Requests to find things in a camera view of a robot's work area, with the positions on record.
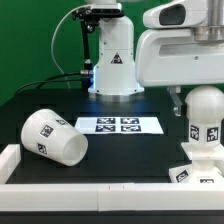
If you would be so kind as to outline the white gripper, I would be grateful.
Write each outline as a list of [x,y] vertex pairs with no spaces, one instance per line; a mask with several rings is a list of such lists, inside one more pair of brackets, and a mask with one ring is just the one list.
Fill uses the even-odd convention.
[[143,87],[168,86],[180,116],[180,86],[224,83],[224,43],[197,42],[191,29],[147,30],[138,40],[135,68]]

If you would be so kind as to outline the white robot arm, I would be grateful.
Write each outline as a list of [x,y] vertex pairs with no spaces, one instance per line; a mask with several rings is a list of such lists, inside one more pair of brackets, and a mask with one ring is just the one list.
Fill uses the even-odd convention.
[[147,10],[137,43],[122,17],[129,0],[88,0],[100,18],[99,61],[90,91],[109,100],[164,86],[182,114],[186,85],[224,83],[224,0],[171,0]]

